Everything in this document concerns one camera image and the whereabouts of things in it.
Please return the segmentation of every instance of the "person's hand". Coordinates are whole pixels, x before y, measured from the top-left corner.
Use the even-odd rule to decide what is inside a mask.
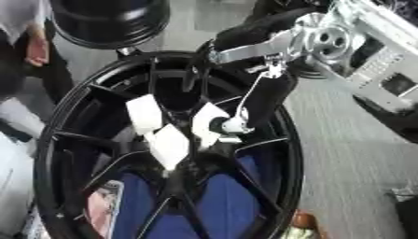
[[[49,62],[49,42],[42,30],[32,31],[26,50],[26,62],[40,67]]]

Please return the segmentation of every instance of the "black wheel rim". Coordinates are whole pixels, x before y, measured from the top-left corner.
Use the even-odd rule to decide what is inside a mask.
[[[211,238],[196,214],[194,202],[199,200],[196,196],[199,190],[193,189],[201,189],[199,184],[204,185],[205,180],[219,173],[234,178],[260,205],[259,216],[240,238],[275,238],[287,228],[299,202],[303,174],[300,141],[282,106],[278,107],[277,114],[269,123],[246,136],[241,145],[221,144],[222,150],[216,150],[215,146],[209,152],[195,154],[197,158],[181,162],[178,169],[165,179],[160,176],[160,165],[146,149],[123,152],[120,144],[111,139],[129,125],[124,103],[155,89],[159,99],[159,89],[167,89],[171,84],[160,87],[159,82],[181,82],[179,80],[184,76],[191,55],[187,52],[146,53],[112,63],[78,85],[58,106],[41,138],[35,164],[36,200],[53,238],[99,238],[84,213],[86,199],[105,182],[128,171],[157,189],[155,195],[159,202],[133,235],[135,238],[146,238],[158,215],[173,201],[183,205],[181,214],[199,237]],[[207,89],[201,87],[207,91],[205,97],[201,91],[192,91],[184,101],[211,100],[232,110],[251,80],[248,75],[214,69]],[[169,114],[167,118],[176,120],[187,112],[185,103],[170,105],[168,100],[164,102],[163,96],[159,102],[166,115]],[[256,152],[273,153],[277,162],[272,162],[272,165],[280,161],[282,179],[279,184],[261,186],[235,160],[241,154]],[[93,173],[96,162],[86,159],[97,159],[99,154],[105,154],[111,160]],[[197,173],[191,173],[191,164],[196,165]],[[196,184],[185,185],[187,176],[193,176]]]

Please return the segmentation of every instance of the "robotic arm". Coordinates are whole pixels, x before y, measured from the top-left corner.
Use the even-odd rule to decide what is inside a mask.
[[[288,64],[303,59],[349,89],[375,118],[418,143],[416,27],[370,0],[336,0],[326,14],[310,9],[286,14],[221,33],[207,50],[214,64],[264,58],[263,72],[235,115],[214,118],[211,131],[246,134],[267,120],[294,89]],[[243,41],[244,46],[235,45]]]

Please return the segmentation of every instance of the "blue fabric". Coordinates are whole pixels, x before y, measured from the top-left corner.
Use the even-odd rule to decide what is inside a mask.
[[[240,163],[259,181],[252,157],[242,157]],[[116,221],[113,239],[133,238],[153,206],[147,184],[139,177],[125,175],[123,198]],[[225,175],[213,176],[206,192],[197,204],[201,220],[211,238],[235,239],[258,215],[257,200],[234,179]],[[197,238],[183,216],[163,215],[150,232],[150,239]]]

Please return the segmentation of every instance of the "gray floor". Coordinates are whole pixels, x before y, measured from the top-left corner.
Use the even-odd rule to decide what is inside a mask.
[[[165,33],[144,49],[194,50],[217,31],[242,21],[254,0],[173,0]],[[76,81],[116,59],[56,39]],[[51,105],[39,82],[22,98],[46,119]],[[403,238],[388,189],[418,182],[418,146],[389,132],[327,81],[302,81],[286,103],[300,129],[306,183],[300,207],[315,213],[338,239]]]

